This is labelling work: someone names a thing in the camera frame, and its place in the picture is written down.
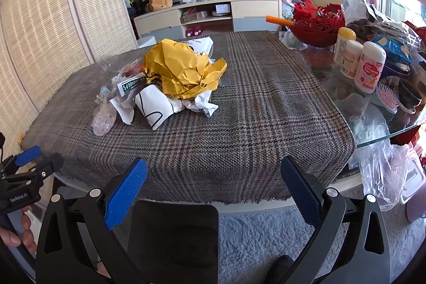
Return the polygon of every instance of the drawer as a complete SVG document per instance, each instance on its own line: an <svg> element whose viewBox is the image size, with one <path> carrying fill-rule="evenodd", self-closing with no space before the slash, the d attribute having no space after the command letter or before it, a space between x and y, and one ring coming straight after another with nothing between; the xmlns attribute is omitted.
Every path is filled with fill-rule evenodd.
<svg viewBox="0 0 426 284"><path fill-rule="evenodd" d="M161 13L153 13L150 16L135 19L136 30L139 36L153 30L180 26L180 13L176 10L165 11Z"/></svg>
<svg viewBox="0 0 426 284"><path fill-rule="evenodd" d="M252 0L231 2L232 17L266 17L267 15L280 16L280 2L276 0Z"/></svg>
<svg viewBox="0 0 426 284"><path fill-rule="evenodd" d="M265 17L246 17L245 19L233 19L234 32L251 32L254 30L269 30L278 32L280 26L265 21Z"/></svg>
<svg viewBox="0 0 426 284"><path fill-rule="evenodd" d="M157 42L163 39L178 40L183 39L185 37L181 26L157 29L153 30L152 32L140 35L141 38L143 38L144 36L153 36L157 40Z"/></svg>

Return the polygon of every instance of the yellow crumpled paper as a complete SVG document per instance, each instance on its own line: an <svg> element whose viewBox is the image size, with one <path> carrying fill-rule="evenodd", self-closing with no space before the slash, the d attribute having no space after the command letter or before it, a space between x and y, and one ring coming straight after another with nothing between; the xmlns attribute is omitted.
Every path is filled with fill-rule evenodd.
<svg viewBox="0 0 426 284"><path fill-rule="evenodd" d="M187 44L163 39L146 53L142 71L148 83L161 80L164 94L187 99L216 90L226 67L223 58L210 64L207 54L197 54Z"/></svg>

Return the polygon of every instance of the finger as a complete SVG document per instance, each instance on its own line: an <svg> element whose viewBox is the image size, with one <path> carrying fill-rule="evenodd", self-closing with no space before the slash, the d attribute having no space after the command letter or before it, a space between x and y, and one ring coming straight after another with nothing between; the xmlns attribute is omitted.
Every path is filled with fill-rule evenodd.
<svg viewBox="0 0 426 284"><path fill-rule="evenodd" d="M35 242L33 242L29 246L27 246L27 249L30 253L35 254L35 252L37 251L37 244L35 244Z"/></svg>
<svg viewBox="0 0 426 284"><path fill-rule="evenodd" d="M7 246L17 247L21 244L19 237L9 230L0 228L0 237Z"/></svg>
<svg viewBox="0 0 426 284"><path fill-rule="evenodd" d="M32 234L31 230L27 230L22 234L21 239L22 243L28 247L34 242L34 235Z"/></svg>
<svg viewBox="0 0 426 284"><path fill-rule="evenodd" d="M101 275L104 275L105 277L111 278L111 276L109 275L107 269L105 268L102 262L97 264L96 272L100 273Z"/></svg>
<svg viewBox="0 0 426 284"><path fill-rule="evenodd" d="M31 219L29 218L28 215L23 213L22 218L21 218L21 223L22 223L22 226L24 227L25 230L29 230L29 228L31 226Z"/></svg>

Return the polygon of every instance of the screw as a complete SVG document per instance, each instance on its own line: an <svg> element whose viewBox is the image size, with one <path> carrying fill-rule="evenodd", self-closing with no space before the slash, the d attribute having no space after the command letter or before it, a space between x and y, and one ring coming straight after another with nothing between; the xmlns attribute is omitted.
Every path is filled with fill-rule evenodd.
<svg viewBox="0 0 426 284"><path fill-rule="evenodd" d="M52 198L50 199L50 201L52 202L58 202L60 199L60 195L59 194L55 194L52 196Z"/></svg>
<svg viewBox="0 0 426 284"><path fill-rule="evenodd" d="M371 203L375 203L376 197L374 195L367 194L367 200L370 201Z"/></svg>
<svg viewBox="0 0 426 284"><path fill-rule="evenodd" d="M331 197L336 197L337 196L337 190L334 188L328 188L327 189L327 195L331 196Z"/></svg>
<svg viewBox="0 0 426 284"><path fill-rule="evenodd" d="M95 188L95 189L92 189L89 194L91 197L98 197L99 195L101 195L101 190L98 188Z"/></svg>

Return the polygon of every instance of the pink and white bottle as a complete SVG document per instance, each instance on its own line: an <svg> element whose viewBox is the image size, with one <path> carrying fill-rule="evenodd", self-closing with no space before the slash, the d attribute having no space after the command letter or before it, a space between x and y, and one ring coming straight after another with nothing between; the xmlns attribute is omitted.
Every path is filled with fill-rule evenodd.
<svg viewBox="0 0 426 284"><path fill-rule="evenodd" d="M355 85L364 93L373 93L382 74L386 52L379 45L367 41L359 59Z"/></svg>

